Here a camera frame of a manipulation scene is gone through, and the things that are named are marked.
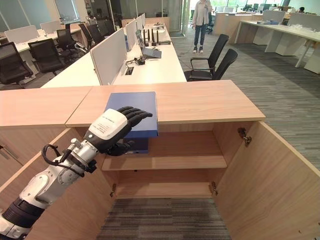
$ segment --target desk divider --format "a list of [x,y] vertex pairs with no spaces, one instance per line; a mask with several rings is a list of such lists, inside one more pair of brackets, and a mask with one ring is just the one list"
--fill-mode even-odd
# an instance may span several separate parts
[[144,29],[142,15],[140,15],[136,18],[136,27],[138,30]]
[[126,32],[126,37],[128,39],[129,51],[133,48],[133,46],[137,42],[136,31],[137,31],[136,19],[132,20],[127,25],[125,25],[125,32]]
[[9,42],[14,42],[15,44],[24,43],[31,39],[36,39],[37,37],[39,37],[35,25],[8,30],[5,31],[4,34],[8,38]]
[[146,25],[146,14],[142,14],[141,15],[141,18],[142,18],[142,26],[144,27]]
[[90,50],[90,54],[100,85],[111,85],[127,59],[124,29],[100,42]]
[[294,24],[301,24],[305,28],[312,28],[312,30],[320,31],[320,16],[304,13],[291,13],[288,25]]
[[48,21],[40,23],[41,28],[46,34],[52,34],[54,31],[61,29],[60,21]]
[[277,21],[279,24],[282,23],[282,21],[284,20],[286,12],[285,11],[263,11],[263,16],[262,16],[262,20],[263,21],[270,21],[270,20],[274,20]]

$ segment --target cabinet door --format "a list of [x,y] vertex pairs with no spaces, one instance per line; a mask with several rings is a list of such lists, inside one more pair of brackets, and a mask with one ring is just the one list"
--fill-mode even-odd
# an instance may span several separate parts
[[42,147],[58,136],[65,127],[17,127],[0,130],[0,145],[5,146],[22,165]]
[[[82,139],[75,129],[67,128],[50,144],[57,145],[62,152],[72,138]],[[6,209],[28,181],[47,166],[39,152],[18,170],[10,181],[0,187],[0,209]],[[111,191],[99,168],[93,174],[86,173],[42,214],[27,239],[95,240],[114,201],[110,197]]]
[[22,165],[6,152],[5,149],[0,148],[0,186],[21,167]]
[[232,239],[320,236],[320,172],[264,122],[247,135],[213,197]]

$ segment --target cable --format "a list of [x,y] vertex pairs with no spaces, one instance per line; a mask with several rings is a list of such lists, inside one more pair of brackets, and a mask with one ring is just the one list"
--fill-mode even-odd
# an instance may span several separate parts
[[62,167],[62,168],[65,168],[65,169],[69,169],[69,170],[71,170],[72,172],[74,172],[75,174],[79,175],[79,176],[82,177],[82,178],[85,176],[84,173],[79,173],[79,172],[77,172],[76,170],[74,170],[73,168],[71,168],[71,167],[69,167],[69,166],[65,166],[65,165],[59,164],[59,161],[57,161],[57,160],[56,160],[56,161],[50,161],[50,160],[47,158],[47,150],[48,150],[48,148],[53,149],[57,157],[60,157],[60,156],[61,156],[61,154],[60,154],[60,153],[58,152],[58,150],[57,150],[58,146],[54,146],[54,145],[51,145],[51,144],[45,145],[45,146],[42,148],[42,150],[41,150],[41,155],[42,155],[44,161],[45,161],[47,164],[52,165],[52,166]]

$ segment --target laptop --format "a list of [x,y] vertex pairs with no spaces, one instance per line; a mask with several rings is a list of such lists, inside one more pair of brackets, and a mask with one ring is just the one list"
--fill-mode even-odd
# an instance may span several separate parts
[[136,31],[135,35],[136,35],[136,38],[138,39],[138,43],[139,43],[139,46],[141,48],[141,52],[142,52],[143,56],[147,56],[147,57],[150,57],[150,58],[156,58],[156,59],[160,59],[161,58],[161,55],[162,55],[161,51],[155,50],[155,49],[146,48],[140,30]]

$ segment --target jeans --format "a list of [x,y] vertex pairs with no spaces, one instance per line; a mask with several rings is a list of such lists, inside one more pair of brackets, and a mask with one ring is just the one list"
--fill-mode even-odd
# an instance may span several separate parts
[[199,34],[201,31],[200,45],[203,46],[205,42],[205,35],[207,30],[207,24],[203,24],[201,26],[195,26],[195,36],[194,36],[194,45],[198,45]]

